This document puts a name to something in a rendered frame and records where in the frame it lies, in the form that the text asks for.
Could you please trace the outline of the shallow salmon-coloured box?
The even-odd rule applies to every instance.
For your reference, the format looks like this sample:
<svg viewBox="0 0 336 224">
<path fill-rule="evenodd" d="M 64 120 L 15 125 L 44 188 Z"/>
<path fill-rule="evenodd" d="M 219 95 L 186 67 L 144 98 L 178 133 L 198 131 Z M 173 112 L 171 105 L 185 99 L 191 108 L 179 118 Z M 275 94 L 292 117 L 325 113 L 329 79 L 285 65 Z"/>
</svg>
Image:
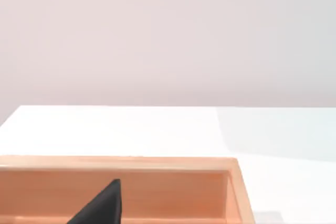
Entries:
<svg viewBox="0 0 336 224">
<path fill-rule="evenodd" d="M 0 224 L 66 224 L 112 180 L 121 224 L 256 224 L 237 159 L 0 155 Z"/>
</svg>

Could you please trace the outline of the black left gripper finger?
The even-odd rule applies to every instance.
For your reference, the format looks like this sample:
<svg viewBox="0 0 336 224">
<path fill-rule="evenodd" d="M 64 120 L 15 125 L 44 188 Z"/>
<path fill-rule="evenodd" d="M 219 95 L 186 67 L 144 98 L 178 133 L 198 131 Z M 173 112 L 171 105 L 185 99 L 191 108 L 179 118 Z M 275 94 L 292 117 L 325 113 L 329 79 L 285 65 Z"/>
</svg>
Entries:
<svg viewBox="0 0 336 224">
<path fill-rule="evenodd" d="M 121 180 L 114 179 L 66 224 L 121 224 Z"/>
</svg>

